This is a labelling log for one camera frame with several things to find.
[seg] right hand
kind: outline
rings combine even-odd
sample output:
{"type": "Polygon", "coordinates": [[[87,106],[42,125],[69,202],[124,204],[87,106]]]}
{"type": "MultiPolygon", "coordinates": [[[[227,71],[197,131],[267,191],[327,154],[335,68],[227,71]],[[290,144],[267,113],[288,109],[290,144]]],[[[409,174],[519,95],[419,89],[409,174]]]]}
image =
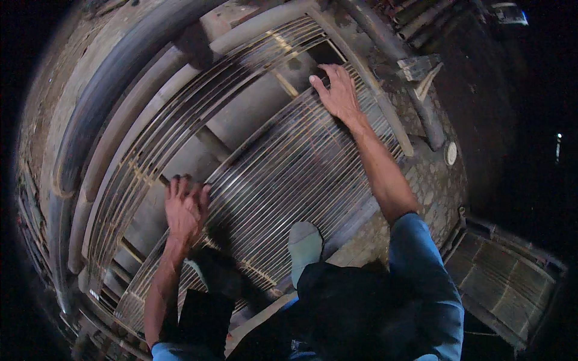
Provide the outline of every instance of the right hand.
{"type": "Polygon", "coordinates": [[[355,82],[344,67],[335,64],[321,64],[329,77],[331,89],[327,90],[318,76],[311,75],[309,82],[319,93],[321,102],[327,110],[341,119],[348,128],[359,125],[365,119],[360,110],[355,93],[355,82]]]}
{"type": "Polygon", "coordinates": [[[195,183],[187,193],[188,177],[175,176],[165,189],[166,221],[169,238],[178,243],[183,251],[190,247],[189,241],[201,234],[209,215],[209,185],[195,183]]]}

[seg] debris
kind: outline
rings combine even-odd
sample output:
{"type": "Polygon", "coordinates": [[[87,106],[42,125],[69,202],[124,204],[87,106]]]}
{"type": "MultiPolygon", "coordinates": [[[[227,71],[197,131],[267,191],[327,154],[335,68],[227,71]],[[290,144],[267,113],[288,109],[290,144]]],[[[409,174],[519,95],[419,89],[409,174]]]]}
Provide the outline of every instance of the debris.
{"type": "Polygon", "coordinates": [[[424,79],[429,71],[441,62],[439,54],[422,55],[398,60],[399,67],[408,81],[424,79]]]}
{"type": "Polygon", "coordinates": [[[420,101],[424,101],[425,97],[428,95],[428,90],[432,85],[434,77],[439,73],[442,68],[443,62],[440,62],[435,68],[433,68],[427,76],[420,82],[420,84],[413,90],[416,92],[417,98],[420,101]]]}

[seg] metal pipe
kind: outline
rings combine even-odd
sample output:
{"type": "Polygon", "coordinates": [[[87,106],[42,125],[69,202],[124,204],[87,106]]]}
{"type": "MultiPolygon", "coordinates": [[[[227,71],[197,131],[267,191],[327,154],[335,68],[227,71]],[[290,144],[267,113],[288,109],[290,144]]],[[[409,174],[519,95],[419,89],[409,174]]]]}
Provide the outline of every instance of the metal pipe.
{"type": "Polygon", "coordinates": [[[424,12],[430,6],[436,4],[439,0],[421,0],[418,1],[407,9],[400,11],[393,17],[394,23],[398,25],[405,25],[410,23],[413,19],[415,19],[419,14],[424,12]]]}
{"type": "Polygon", "coordinates": [[[113,340],[118,346],[124,348],[128,352],[135,355],[137,358],[146,360],[146,361],[153,361],[153,359],[146,353],[142,352],[141,350],[135,348],[133,345],[129,344],[119,336],[115,335],[112,330],[104,324],[98,317],[96,317],[90,310],[86,309],[84,306],[80,307],[80,312],[86,317],[97,329],[99,329],[106,337],[113,340]]]}
{"type": "Polygon", "coordinates": [[[430,54],[440,45],[442,40],[447,37],[457,25],[468,18],[471,15],[471,6],[466,7],[464,10],[457,13],[454,17],[449,19],[447,23],[444,24],[440,34],[436,37],[429,38],[425,44],[420,48],[420,52],[423,54],[430,54]]]}
{"type": "MultiPolygon", "coordinates": [[[[367,4],[359,0],[339,0],[339,3],[392,62],[408,57],[401,40],[392,34],[367,4]]],[[[428,137],[430,148],[434,151],[439,150],[446,141],[446,135],[434,111],[434,103],[431,97],[428,95],[421,102],[417,99],[413,89],[408,89],[408,93],[428,137]]]]}
{"type": "Polygon", "coordinates": [[[455,0],[441,0],[413,19],[408,25],[404,26],[397,35],[402,40],[410,39],[421,27],[429,25],[440,12],[445,10],[445,8],[454,1],[455,0]]]}
{"type": "Polygon", "coordinates": [[[420,48],[426,41],[430,38],[434,37],[437,32],[439,32],[445,23],[449,21],[453,16],[455,16],[461,9],[464,8],[463,1],[457,1],[453,6],[446,9],[440,16],[438,16],[432,24],[427,25],[426,27],[420,28],[418,31],[413,34],[412,39],[410,41],[411,45],[414,48],[420,48]]]}
{"type": "Polygon", "coordinates": [[[98,132],[142,68],[183,28],[223,2],[167,0],[157,6],[115,45],[76,103],[58,149],[49,190],[50,256],[54,287],[64,313],[72,312],[66,284],[72,200],[98,132]]]}

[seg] dirt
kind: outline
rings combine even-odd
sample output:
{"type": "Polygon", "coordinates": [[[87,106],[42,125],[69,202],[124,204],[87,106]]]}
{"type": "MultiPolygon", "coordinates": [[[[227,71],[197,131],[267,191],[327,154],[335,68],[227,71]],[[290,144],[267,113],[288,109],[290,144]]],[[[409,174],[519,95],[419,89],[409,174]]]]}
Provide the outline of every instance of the dirt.
{"type": "Polygon", "coordinates": [[[81,4],[76,4],[39,57],[41,60],[22,112],[18,150],[21,159],[29,162],[36,183],[40,179],[50,121],[64,85],[86,48],[113,15],[114,12],[91,20],[82,12],[81,4]]]}

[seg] metal grate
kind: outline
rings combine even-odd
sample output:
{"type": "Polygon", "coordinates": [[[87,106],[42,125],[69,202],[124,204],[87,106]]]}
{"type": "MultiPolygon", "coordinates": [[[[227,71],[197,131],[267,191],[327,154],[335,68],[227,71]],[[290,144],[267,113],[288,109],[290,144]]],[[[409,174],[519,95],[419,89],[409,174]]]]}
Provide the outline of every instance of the metal grate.
{"type": "Polygon", "coordinates": [[[232,51],[159,112],[118,164],[99,204],[88,245],[91,289],[100,293],[132,216],[178,149],[268,68],[325,40],[307,16],[284,24],[232,51]]]}
{"type": "MultiPolygon", "coordinates": [[[[361,109],[395,159],[402,151],[377,103],[357,72],[361,109]]],[[[312,89],[300,94],[272,119],[271,128],[225,172],[212,181],[208,225],[226,225],[239,266],[260,288],[268,289],[290,274],[286,243],[291,225],[310,221],[330,238],[370,196],[355,144],[324,109],[312,89]]],[[[142,331],[143,308],[167,234],[132,280],[115,316],[142,331]]],[[[184,266],[179,306],[188,288],[200,289],[192,267],[184,266]]]]}

